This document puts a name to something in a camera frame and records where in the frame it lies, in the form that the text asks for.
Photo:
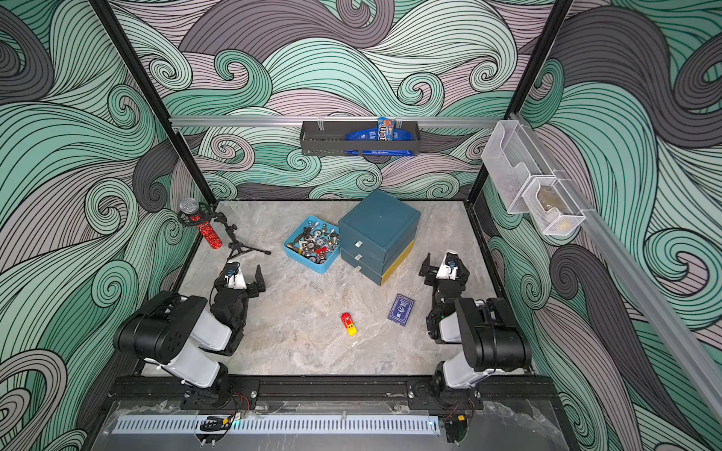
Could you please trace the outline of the teal drawer cabinet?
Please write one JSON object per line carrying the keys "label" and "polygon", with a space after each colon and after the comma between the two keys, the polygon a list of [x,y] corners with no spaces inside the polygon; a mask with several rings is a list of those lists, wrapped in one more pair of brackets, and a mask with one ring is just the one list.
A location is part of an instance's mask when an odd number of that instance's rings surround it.
{"label": "teal drawer cabinet", "polygon": [[413,249],[419,220],[419,210],[374,191],[340,219],[340,257],[381,286]]}

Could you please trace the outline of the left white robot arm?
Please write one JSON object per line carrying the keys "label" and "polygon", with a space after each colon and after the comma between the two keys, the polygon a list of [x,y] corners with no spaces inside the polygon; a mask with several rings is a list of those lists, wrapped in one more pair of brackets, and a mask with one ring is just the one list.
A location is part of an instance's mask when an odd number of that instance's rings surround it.
{"label": "left white robot arm", "polygon": [[240,263],[231,260],[214,281],[211,301],[162,291],[118,327],[114,348],[159,366],[207,397],[228,395],[228,369],[211,356],[235,353],[244,336],[249,300],[265,291],[261,267],[247,282]]}

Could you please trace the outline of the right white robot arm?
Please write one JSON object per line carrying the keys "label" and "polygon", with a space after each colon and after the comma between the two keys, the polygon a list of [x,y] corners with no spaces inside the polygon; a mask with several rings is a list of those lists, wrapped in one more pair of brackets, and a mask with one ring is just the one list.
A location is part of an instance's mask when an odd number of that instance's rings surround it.
{"label": "right white robot arm", "polygon": [[434,266],[421,263],[419,275],[432,288],[427,333],[440,345],[460,345],[462,351],[437,365],[432,392],[438,396],[470,390],[492,376],[530,368],[532,355],[509,301],[476,300],[464,291],[470,272],[458,254],[449,252]]}

